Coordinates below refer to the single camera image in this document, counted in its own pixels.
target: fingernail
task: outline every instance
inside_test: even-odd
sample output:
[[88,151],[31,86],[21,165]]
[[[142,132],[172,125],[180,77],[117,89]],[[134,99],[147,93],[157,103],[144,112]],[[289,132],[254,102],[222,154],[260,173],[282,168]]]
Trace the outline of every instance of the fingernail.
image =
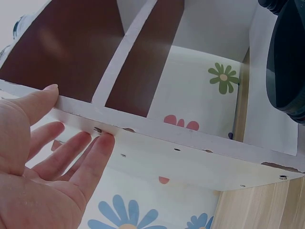
[[52,84],[47,86],[44,90],[55,90],[58,88],[58,84]]

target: screw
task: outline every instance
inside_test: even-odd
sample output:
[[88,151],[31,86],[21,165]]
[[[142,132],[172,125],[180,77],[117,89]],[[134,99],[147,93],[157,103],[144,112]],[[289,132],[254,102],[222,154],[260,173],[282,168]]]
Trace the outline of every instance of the screw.
[[94,129],[95,131],[99,132],[99,133],[102,132],[102,130],[101,130],[100,128],[95,127],[95,128],[93,128],[93,129]]
[[287,180],[287,176],[280,176],[280,180]]

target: pink flower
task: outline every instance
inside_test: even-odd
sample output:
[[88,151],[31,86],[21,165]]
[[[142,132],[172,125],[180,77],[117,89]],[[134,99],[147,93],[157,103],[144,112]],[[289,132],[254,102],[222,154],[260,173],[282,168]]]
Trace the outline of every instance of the pink flower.
[[[184,127],[184,120],[180,119],[177,123],[177,118],[174,115],[168,115],[164,118],[164,122],[172,125]],[[190,121],[186,128],[191,130],[199,130],[199,124],[196,121]]]

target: chipped paint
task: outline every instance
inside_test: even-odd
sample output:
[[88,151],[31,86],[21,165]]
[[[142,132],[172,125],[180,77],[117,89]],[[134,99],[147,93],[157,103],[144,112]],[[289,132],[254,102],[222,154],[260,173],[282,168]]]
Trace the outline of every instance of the chipped paint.
[[131,128],[123,128],[123,130],[127,130],[127,131],[129,131],[129,132],[132,132],[132,133],[136,133],[133,129],[131,129]]
[[280,168],[280,169],[283,169],[283,170],[286,170],[286,171],[290,171],[290,172],[304,173],[304,174],[305,174],[305,172],[301,172],[301,171],[299,171],[299,170],[296,169],[296,168],[293,168],[293,167],[286,167],[286,166],[278,165],[278,164],[275,164],[275,163],[263,162],[263,163],[261,163],[261,165],[270,166],[270,167],[273,167],[273,168]]
[[209,149],[203,149],[203,151],[205,151],[207,153],[214,153],[212,150],[209,150]]

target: wooden panel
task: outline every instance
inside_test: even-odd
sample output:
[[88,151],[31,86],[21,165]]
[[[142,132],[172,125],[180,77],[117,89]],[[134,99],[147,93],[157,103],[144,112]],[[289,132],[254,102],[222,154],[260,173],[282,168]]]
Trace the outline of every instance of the wooden panel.
[[244,58],[240,71],[240,83],[235,112],[235,123],[233,129],[233,140],[243,142],[244,130],[246,126],[248,95],[249,95],[249,74],[250,74],[250,49]]
[[11,51],[0,78],[91,102],[124,36],[116,0],[52,0]]
[[212,229],[305,229],[305,179],[222,192]]
[[106,107],[146,117],[184,10],[183,0],[159,0],[114,84]]

